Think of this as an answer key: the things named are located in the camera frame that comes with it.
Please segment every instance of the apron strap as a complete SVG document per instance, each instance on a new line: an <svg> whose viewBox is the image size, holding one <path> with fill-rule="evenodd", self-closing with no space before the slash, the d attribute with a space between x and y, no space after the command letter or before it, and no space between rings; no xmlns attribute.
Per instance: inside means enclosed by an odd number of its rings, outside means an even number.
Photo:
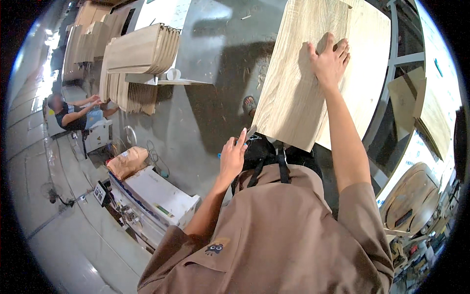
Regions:
<svg viewBox="0 0 470 294"><path fill-rule="evenodd" d="M259 159L259 163L258 165L256 165L255 171L253 175L251 176L251 179L248 182L248 185L246 186L247 188L253 187L258 183L258 176L259 174L261 174L261 171L263 170L264 161L265 159Z"/></svg>
<svg viewBox="0 0 470 294"><path fill-rule="evenodd" d="M287 164L284 158L284 153L279 153L277 155L277 160L279 161L279 173L281 174L281 183L290 184L289 172L287 170Z"/></svg>

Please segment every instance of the black t-shirt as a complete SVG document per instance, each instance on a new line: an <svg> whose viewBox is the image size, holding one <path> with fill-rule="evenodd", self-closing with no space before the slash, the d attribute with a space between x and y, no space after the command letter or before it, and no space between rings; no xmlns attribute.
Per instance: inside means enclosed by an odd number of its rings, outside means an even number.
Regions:
<svg viewBox="0 0 470 294"><path fill-rule="evenodd" d="M63 109L61 112L55 115L55 119L57 120L57 123L61 128L63 128L66 131L78 131L78 130L84 130L86 126L86 114L79 117L78 119L69 122L66 126L62 125L62 119L63 117L72 112L80 112L82 110L79 106L75 105L68 105L65 101L63 103Z"/></svg>

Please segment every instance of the brown shirt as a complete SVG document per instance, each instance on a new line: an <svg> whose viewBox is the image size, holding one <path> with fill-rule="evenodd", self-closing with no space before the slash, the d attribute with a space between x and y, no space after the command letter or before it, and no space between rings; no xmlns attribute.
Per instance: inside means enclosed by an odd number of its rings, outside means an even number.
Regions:
<svg viewBox="0 0 470 294"><path fill-rule="evenodd" d="M358 183L339 196L336 221L312 170L263 168L255 187L223 208L210 242L168 228L138 284L147 293L387 293L390 248L372 186Z"/></svg>

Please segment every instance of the hand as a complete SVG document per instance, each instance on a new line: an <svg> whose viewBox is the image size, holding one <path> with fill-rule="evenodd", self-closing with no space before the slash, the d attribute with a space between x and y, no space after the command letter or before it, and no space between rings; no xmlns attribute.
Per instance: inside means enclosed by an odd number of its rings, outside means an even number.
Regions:
<svg viewBox="0 0 470 294"><path fill-rule="evenodd" d="M101 100L95 100L92 103L93 106L98 106L98 105L101 105L101 104L103 104L103 102Z"/></svg>
<svg viewBox="0 0 470 294"><path fill-rule="evenodd" d="M351 54L348 53L349 45L347 39L341 39L338 42L336 51L333 51L333 42L334 36L329 32L326 48L319 55L315 52L315 46L312 43L308 43L312 71L316 75L320 86L324 89L338 89L338 83L343 77L351 59Z"/></svg>
<svg viewBox="0 0 470 294"><path fill-rule="evenodd" d="M246 128L243 128L238 142L235 145L235 138L231 137L222 149L220 155L220 174L218 180L220 183L228 187L230 182L242 172L245 151L248 145L245 143Z"/></svg>

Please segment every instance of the brown paper bag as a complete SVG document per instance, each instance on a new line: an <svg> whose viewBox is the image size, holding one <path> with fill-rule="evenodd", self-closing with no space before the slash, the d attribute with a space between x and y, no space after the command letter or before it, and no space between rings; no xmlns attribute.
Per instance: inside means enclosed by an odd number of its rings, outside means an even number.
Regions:
<svg viewBox="0 0 470 294"><path fill-rule="evenodd" d="M129 175L146 167L144 160L148 155L149 153L147 149L134 146L111 159L106 167L116 176L116 178L122 181Z"/></svg>

